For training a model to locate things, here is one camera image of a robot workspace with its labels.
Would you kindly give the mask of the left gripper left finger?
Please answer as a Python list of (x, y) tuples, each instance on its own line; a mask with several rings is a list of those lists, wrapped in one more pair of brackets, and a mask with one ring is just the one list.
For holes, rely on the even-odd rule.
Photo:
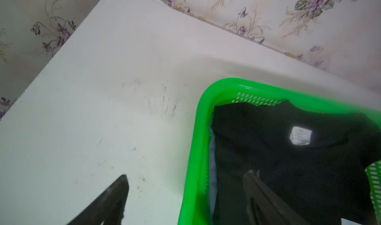
[(69, 224), (120, 225), (124, 218), (128, 193), (128, 178), (122, 174)]

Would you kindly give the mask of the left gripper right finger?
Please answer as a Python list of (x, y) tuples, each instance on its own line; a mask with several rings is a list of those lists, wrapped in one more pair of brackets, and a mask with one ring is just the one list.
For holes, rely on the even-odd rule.
[(243, 177), (251, 225), (308, 225), (288, 204), (263, 183), (253, 170)]

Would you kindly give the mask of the black t-shirt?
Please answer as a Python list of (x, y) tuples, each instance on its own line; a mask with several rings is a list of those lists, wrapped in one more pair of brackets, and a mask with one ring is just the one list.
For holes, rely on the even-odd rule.
[(377, 223), (365, 170), (381, 159), (381, 130), (364, 114), (227, 104), (215, 107), (212, 131), (216, 225), (249, 224), (249, 170), (312, 225)]

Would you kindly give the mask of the green plastic mesh basket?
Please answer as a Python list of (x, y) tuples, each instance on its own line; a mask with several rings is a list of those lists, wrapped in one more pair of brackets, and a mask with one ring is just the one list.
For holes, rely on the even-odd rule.
[(239, 78), (227, 78), (210, 85), (197, 105), (183, 201), (178, 224), (208, 225), (208, 146), (209, 123), (215, 106), (247, 102), (256, 106), (274, 106), (289, 100), (294, 106), (314, 113), (364, 113), (377, 125), (381, 123), (380, 111), (344, 104), (288, 89)]

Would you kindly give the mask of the grey-blue t-shirt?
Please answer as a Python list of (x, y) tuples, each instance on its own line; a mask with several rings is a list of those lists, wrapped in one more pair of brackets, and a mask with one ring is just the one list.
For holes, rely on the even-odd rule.
[(209, 220), (210, 224), (213, 225), (213, 214), (217, 199), (217, 168), (215, 161), (215, 135), (213, 132), (213, 114), (211, 115), (209, 124), (209, 146), (208, 146), (208, 173), (209, 173), (209, 188), (208, 188), (208, 205), (209, 205)]

